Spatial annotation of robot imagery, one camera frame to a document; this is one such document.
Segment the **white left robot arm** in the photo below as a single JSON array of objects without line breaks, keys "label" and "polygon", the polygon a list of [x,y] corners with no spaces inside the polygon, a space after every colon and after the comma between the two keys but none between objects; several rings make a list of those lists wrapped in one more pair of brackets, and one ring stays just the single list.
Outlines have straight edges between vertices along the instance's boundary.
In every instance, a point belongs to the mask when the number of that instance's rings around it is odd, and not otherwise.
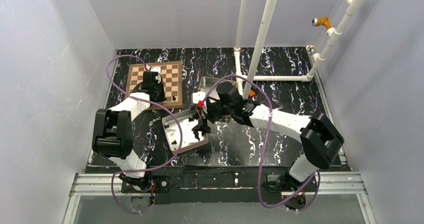
[{"label": "white left robot arm", "polygon": [[166,100],[162,75],[158,71],[144,71],[129,97],[109,109],[99,109],[95,114],[92,149],[113,161],[132,179],[145,176],[147,164],[133,150],[132,122],[151,103]]}]

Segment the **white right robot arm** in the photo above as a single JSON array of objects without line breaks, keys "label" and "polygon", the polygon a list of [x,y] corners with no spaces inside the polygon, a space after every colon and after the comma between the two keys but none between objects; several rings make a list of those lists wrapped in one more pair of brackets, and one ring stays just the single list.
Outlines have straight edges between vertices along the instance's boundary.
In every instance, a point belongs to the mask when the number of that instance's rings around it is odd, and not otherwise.
[{"label": "white right robot arm", "polygon": [[215,90],[217,98],[206,96],[204,91],[192,94],[193,104],[203,111],[202,118],[192,131],[209,133],[207,122],[214,123],[230,116],[240,125],[270,128],[297,140],[304,153],[284,175],[286,182],[302,183],[315,171],[329,169],[345,142],[324,113],[308,116],[270,110],[257,101],[242,98],[237,88],[228,81],[218,84]]}]

